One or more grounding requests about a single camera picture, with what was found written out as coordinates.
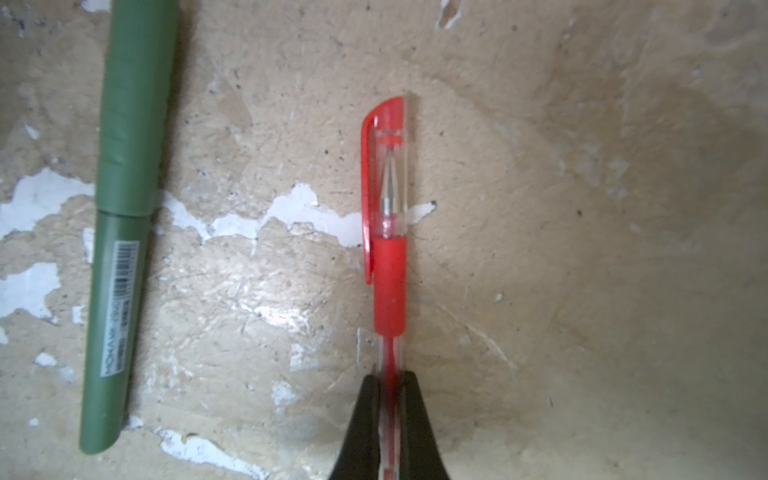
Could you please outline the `dark green pen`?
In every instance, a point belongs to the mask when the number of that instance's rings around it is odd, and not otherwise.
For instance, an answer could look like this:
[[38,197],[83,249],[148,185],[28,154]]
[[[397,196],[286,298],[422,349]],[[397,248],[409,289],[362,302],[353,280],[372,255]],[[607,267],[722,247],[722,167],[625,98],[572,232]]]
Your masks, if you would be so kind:
[[100,108],[79,448],[123,429],[175,61],[176,1],[115,1]]

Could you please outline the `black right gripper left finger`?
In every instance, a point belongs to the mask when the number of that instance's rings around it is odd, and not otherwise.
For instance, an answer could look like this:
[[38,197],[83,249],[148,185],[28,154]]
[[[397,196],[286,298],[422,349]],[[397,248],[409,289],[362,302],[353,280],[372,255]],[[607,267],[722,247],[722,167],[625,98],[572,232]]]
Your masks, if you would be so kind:
[[377,480],[380,468],[380,380],[366,375],[329,480]]

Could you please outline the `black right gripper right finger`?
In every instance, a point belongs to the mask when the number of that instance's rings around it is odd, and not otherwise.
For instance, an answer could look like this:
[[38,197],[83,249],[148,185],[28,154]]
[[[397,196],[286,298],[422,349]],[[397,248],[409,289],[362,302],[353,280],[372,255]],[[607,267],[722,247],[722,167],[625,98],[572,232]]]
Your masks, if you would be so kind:
[[399,393],[399,478],[449,480],[429,420],[417,376],[404,371]]

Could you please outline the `red brown pen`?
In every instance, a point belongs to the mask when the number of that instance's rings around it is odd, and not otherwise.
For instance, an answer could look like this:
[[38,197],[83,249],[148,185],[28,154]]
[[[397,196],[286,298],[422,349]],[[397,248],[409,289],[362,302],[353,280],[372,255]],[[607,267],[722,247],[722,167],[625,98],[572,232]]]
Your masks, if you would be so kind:
[[400,477],[399,388],[406,329],[406,98],[390,98],[361,125],[362,238],[366,283],[373,287],[379,337],[381,477]]

